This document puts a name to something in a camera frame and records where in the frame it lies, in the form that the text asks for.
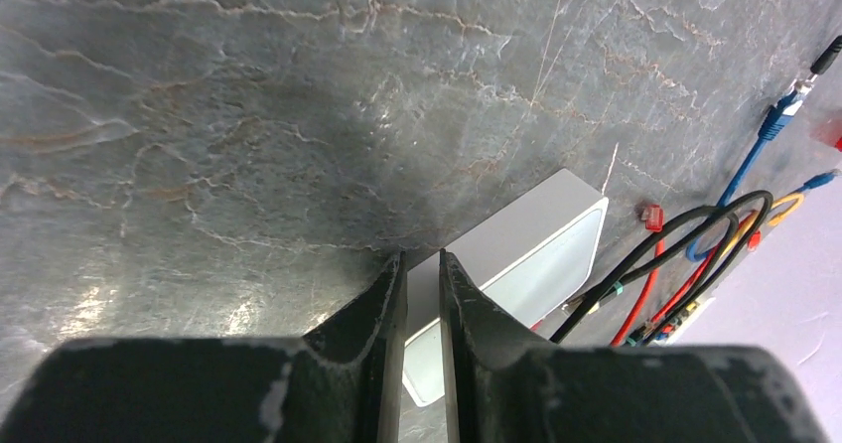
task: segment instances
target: thin wire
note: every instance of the thin wire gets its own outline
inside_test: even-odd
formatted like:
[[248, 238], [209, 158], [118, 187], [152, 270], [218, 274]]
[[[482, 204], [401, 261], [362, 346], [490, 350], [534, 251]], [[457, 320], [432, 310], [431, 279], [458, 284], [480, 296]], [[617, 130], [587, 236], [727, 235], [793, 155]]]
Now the thin wire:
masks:
[[[653, 234], [649, 236], [647, 239], [642, 241], [637, 247], [629, 253], [629, 255], [621, 261], [620, 264], [605, 277], [599, 284], [588, 290], [585, 294], [582, 295], [582, 303], [573, 310], [573, 313], [562, 323], [562, 325], [553, 333], [552, 337], [550, 337], [550, 341], [553, 343], [561, 342], [570, 331], [576, 327], [579, 322], [588, 314], [588, 312], [600, 302], [600, 300], [608, 295], [611, 292], [611, 289], [614, 285], [618, 282], [621, 284], [625, 284], [628, 282], [632, 282], [635, 279], [642, 277], [643, 275], [649, 273], [652, 269], [663, 265], [664, 262], [669, 260], [670, 258], [674, 257], [678, 253], [680, 253], [684, 247], [687, 246], [691, 241], [696, 239], [698, 236], [707, 232], [711, 227], [716, 225], [721, 220], [728, 220], [728, 230], [723, 237], [723, 240], [731, 239], [731, 236], [737, 232], [737, 227], [739, 226], [737, 217], [732, 213], [733, 210], [738, 209], [743, 204], [756, 200], [757, 198], [763, 197], [764, 199], [766, 196], [771, 196], [769, 192], [757, 191], [751, 192], [745, 196], [739, 197], [738, 199], [734, 200], [733, 203], [729, 204], [724, 208], [716, 208], [710, 206], [702, 206], [695, 208], [693, 210], [687, 211], [682, 213], [681, 215], [675, 217], [674, 219], [668, 221], [664, 226], [663, 230], [659, 233]], [[678, 242], [670, 246], [666, 251], [663, 252], [660, 256], [654, 258], [647, 264], [643, 266], [631, 270], [632, 266], [641, 259], [650, 249], [657, 245], [657, 242], [666, 238], [671, 233], [675, 232], [680, 227], [684, 226], [688, 222], [692, 220], [699, 219], [699, 218], [707, 218], [704, 222], [700, 225], [696, 226], [693, 230], [691, 230], [686, 236], [681, 238]], [[713, 258], [713, 262], [716, 262], [722, 253], [716, 252]], [[706, 276], [705, 271], [702, 271], [703, 275], [700, 278], [704, 278]]]
[[769, 226], [775, 227], [775, 226], [781, 224], [783, 222], [783, 220], [786, 220], [789, 217], [789, 215], [792, 215], [792, 213], [794, 213], [795, 210], [797, 210], [798, 208], [801, 207], [801, 205], [804, 203], [805, 198], [806, 198], [806, 196], [804, 195], [804, 193], [790, 193], [789, 195], [786, 195], [785, 197], [781, 198], [780, 200], [777, 200], [776, 202], [774, 202], [772, 204], [772, 209], [775, 209], [775, 208], [777, 208], [777, 207], [779, 207], [779, 206], [781, 206], [785, 203], [789, 203], [789, 202], [792, 202], [792, 205], [789, 205], [789, 207], [787, 207], [786, 210], [784, 210], [781, 213], [778, 213], [777, 215], [773, 216], [769, 220]]
[[[761, 137], [758, 137], [758, 140], [755, 142], [755, 145], [752, 147], [752, 150], [749, 151], [749, 154], [746, 155], [745, 160], [740, 165], [740, 168], [737, 170], [737, 173], [734, 174], [734, 177], [731, 179], [731, 182], [725, 187], [725, 191], [722, 193], [722, 196], [719, 197], [719, 201], [717, 202], [717, 207], [724, 207], [731, 201], [731, 197], [737, 193], [737, 189], [740, 188], [740, 185], [746, 179], [746, 175], [749, 174], [749, 170], [755, 165], [755, 161], [757, 161], [758, 157], [760, 156], [761, 152], [763, 151], [766, 144], [769, 143], [768, 140], [765, 140]], [[713, 248], [710, 248], [704, 252], [698, 252], [699, 247], [699, 240], [696, 239], [687, 247], [687, 259], [693, 262], [703, 261], [705, 258], [711, 255], [713, 252]]]
[[[731, 264], [734, 263], [734, 260], [737, 259], [737, 256], [743, 249], [743, 246], [745, 246], [746, 243], [749, 242], [749, 239], [752, 238], [752, 234], [754, 234], [755, 231], [757, 231], [758, 228], [760, 228], [763, 222], [766, 220], [769, 211], [772, 209], [773, 198], [772, 194], [767, 191], [756, 191], [739, 197], [727, 206], [727, 208], [730, 208], [736, 203], [740, 203], [742, 205], [745, 202], [754, 201], [756, 199], [763, 199], [763, 205], [761, 206], [761, 210], [758, 212], [757, 217], [752, 222], [752, 225], [749, 226], [749, 229], [747, 230], [746, 234], [742, 238], [740, 238], [734, 249], [722, 261], [722, 264], [720, 264], [719, 267], [717, 267], [716, 270], [710, 274], [710, 277], [707, 277], [707, 279], [705, 279], [705, 275], [708, 273], [708, 271], [710, 271], [710, 268], [713, 265], [715, 265], [717, 257], [714, 257], [711, 263], [708, 266], [705, 266], [705, 269], [702, 271], [702, 276], [699, 277], [699, 280], [702, 281], [702, 283], [698, 286], [693, 286], [690, 292], [688, 292], [684, 297], [682, 297], [679, 300], [675, 307], [673, 307], [672, 310], [670, 310], [669, 313], [667, 313], [667, 315], [664, 316], [663, 320], [659, 324], [657, 324], [657, 326], [655, 326], [655, 328], [652, 329], [652, 331], [648, 335], [646, 335], [646, 337], [642, 339], [642, 344], [646, 345], [652, 342], [655, 339], [655, 337], [657, 337], [661, 333], [661, 331], [663, 331], [663, 329], [673, 319], [675, 319], [678, 316], [678, 314], [681, 313], [683, 309], [690, 305], [691, 302], [695, 301], [700, 295], [702, 295], [702, 293], [707, 291], [708, 288], [710, 288], [722, 276], [722, 274], [725, 273], [726, 270], [728, 270]], [[720, 251], [722, 250], [724, 250], [724, 248], [717, 248], [717, 250], [714, 252], [714, 256], [720, 254]]]
[[[662, 254], [664, 248], [665, 246], [662, 239], [655, 246], [655, 257]], [[629, 329], [631, 329], [634, 325], [634, 321], [637, 320], [637, 316], [640, 315], [640, 311], [643, 309], [643, 304], [646, 303], [646, 299], [649, 298], [649, 294], [651, 294], [651, 291], [655, 286], [655, 282], [657, 282], [659, 272], [660, 268], [656, 267], [649, 273], [649, 277], [646, 278], [646, 283], [643, 284], [643, 288], [640, 289], [640, 295], [637, 296], [637, 301], [634, 302], [634, 307], [631, 308], [631, 311], [626, 316], [626, 321], [623, 322], [623, 325], [620, 326], [617, 334], [611, 340], [612, 347], [617, 347], [626, 341], [626, 335], [629, 333]]]
[[710, 256], [705, 258], [705, 260], [699, 265], [699, 267], [697, 267], [696, 270], [693, 271], [693, 274], [686, 281], [684, 281], [684, 285], [682, 285], [675, 292], [675, 294], [673, 294], [672, 297], [669, 298], [666, 304], [664, 304], [663, 307], [661, 307], [660, 310], [656, 312], [654, 316], [652, 316], [649, 322], [660, 322], [660, 320], [663, 319], [663, 316], [665, 316], [666, 313], [669, 312], [669, 310], [675, 306], [675, 303], [681, 300], [681, 298], [684, 297], [684, 294], [687, 294], [687, 291], [689, 291], [690, 288], [693, 287], [693, 284], [695, 284], [696, 281], [699, 280], [699, 276], [702, 274], [702, 271], [704, 271], [705, 268], [708, 267], [708, 264], [710, 263], [712, 258], [713, 253], [711, 253]]

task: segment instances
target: red cable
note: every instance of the red cable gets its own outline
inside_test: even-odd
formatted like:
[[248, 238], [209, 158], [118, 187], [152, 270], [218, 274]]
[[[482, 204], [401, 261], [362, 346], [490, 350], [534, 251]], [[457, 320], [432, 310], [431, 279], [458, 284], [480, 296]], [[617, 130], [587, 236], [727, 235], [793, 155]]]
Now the red cable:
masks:
[[[655, 257], [661, 254], [664, 248], [665, 246], [663, 244], [662, 239], [655, 246]], [[640, 295], [639, 297], [637, 297], [637, 302], [635, 302], [634, 307], [631, 308], [631, 312], [629, 312], [629, 315], [626, 317], [626, 321], [623, 322], [623, 326], [620, 327], [620, 329], [617, 331], [617, 334], [614, 336], [614, 339], [611, 340], [611, 347], [617, 347], [626, 341], [626, 334], [629, 333], [629, 329], [631, 329], [632, 325], [634, 325], [634, 321], [636, 321], [637, 316], [640, 315], [640, 311], [643, 309], [643, 304], [646, 303], [646, 299], [649, 297], [649, 293], [652, 291], [652, 288], [655, 287], [657, 275], [658, 268], [656, 267], [652, 269], [652, 272], [649, 273], [649, 277], [646, 278], [646, 284], [644, 284], [643, 289], [640, 290]]]
[[701, 264], [699, 264], [699, 267], [697, 267], [696, 270], [693, 271], [693, 274], [684, 282], [684, 285], [681, 286], [681, 289], [678, 289], [678, 291], [671, 298], [669, 298], [669, 301], [667, 301], [667, 303], [664, 304], [663, 307], [661, 307], [660, 310], [654, 316], [652, 316], [651, 322], [660, 322], [660, 320], [663, 319], [663, 316], [665, 316], [666, 313], [669, 312], [670, 309], [672, 309], [672, 306], [677, 304], [678, 301], [681, 300], [682, 297], [684, 297], [684, 294], [687, 294], [687, 291], [689, 291], [690, 288], [693, 287], [693, 284], [696, 283], [696, 280], [702, 274], [702, 271], [704, 271], [705, 268], [708, 267], [708, 263], [710, 263], [710, 260], [711, 258], [713, 258], [713, 255], [715, 253], [716, 247], [714, 247], [711, 250], [711, 253], [708, 254], [708, 257], [705, 258], [705, 260], [702, 261]]

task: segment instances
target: gray marble surface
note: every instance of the gray marble surface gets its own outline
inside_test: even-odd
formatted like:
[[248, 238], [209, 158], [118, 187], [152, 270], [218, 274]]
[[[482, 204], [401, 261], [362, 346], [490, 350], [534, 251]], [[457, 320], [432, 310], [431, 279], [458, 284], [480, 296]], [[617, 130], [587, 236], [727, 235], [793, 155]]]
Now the gray marble surface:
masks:
[[[599, 278], [640, 203], [715, 201], [840, 6], [0, 0], [0, 406], [72, 337], [303, 333], [389, 252], [418, 262], [560, 168], [611, 199]], [[840, 86], [744, 190], [838, 162]], [[440, 403], [404, 395], [404, 441], [445, 439]]]

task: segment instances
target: blue ethernet cable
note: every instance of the blue ethernet cable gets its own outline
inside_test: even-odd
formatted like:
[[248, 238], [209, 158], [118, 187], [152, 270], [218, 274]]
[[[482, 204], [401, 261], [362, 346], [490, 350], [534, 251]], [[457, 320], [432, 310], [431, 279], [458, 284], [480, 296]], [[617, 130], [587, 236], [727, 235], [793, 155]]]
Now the blue ethernet cable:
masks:
[[818, 187], [823, 187], [840, 175], [842, 175], [842, 170], [839, 170], [838, 168], [834, 168], [829, 172], [820, 173], [804, 182], [804, 184], [795, 189], [793, 193], [806, 193], [810, 190], [815, 190]]
[[[743, 180], [745, 180], [746, 175], [748, 175], [749, 170], [751, 170], [752, 166], [754, 166], [755, 161], [757, 161], [763, 149], [769, 142], [775, 140], [777, 135], [781, 132], [781, 130], [783, 130], [783, 127], [792, 121], [792, 117], [795, 115], [795, 112], [801, 108], [801, 105], [804, 103], [804, 99], [812, 90], [813, 82], [830, 68], [830, 65], [836, 60], [836, 56], [840, 53], [840, 51], [842, 51], [842, 36], [837, 36], [830, 46], [824, 50], [824, 53], [822, 53], [822, 55], [819, 56], [815, 63], [813, 63], [810, 67], [810, 77], [805, 80], [797, 80], [792, 86], [792, 89], [781, 97], [780, 100], [770, 109], [764, 119], [763, 125], [761, 125], [761, 128], [758, 131], [758, 140], [755, 142], [752, 150], [749, 151], [749, 154], [746, 155], [746, 159], [743, 160], [743, 164], [740, 165], [737, 173], [734, 174], [734, 178], [731, 179], [731, 182], [725, 188], [725, 192], [722, 193], [722, 196], [716, 204], [717, 207], [724, 207], [731, 202], [731, 198], [735, 193], [737, 193], [737, 189], [740, 188], [740, 184], [743, 183]], [[820, 176], [823, 175], [813, 177], [811, 181], [817, 180], [814, 183], [819, 183], [823, 180], [827, 180], [827, 182], [829, 182], [835, 178], [834, 175], [833, 178], [830, 179], [827, 179], [826, 177], [819, 179]], [[713, 252], [713, 249], [708, 249], [701, 253], [697, 252], [698, 246], [699, 239], [690, 243], [685, 253], [687, 259], [693, 262], [699, 262], [704, 260], [711, 252]]]

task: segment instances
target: black connector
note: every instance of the black connector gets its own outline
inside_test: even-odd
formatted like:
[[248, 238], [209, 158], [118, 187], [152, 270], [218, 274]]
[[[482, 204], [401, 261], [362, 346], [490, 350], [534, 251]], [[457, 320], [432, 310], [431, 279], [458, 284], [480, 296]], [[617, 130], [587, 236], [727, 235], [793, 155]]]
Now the black connector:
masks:
[[833, 61], [836, 61], [836, 56], [842, 51], [842, 36], [837, 36], [836, 39], [830, 43], [830, 46], [821, 53], [815, 63], [810, 66], [810, 71], [816, 75], [822, 75], [830, 69]]

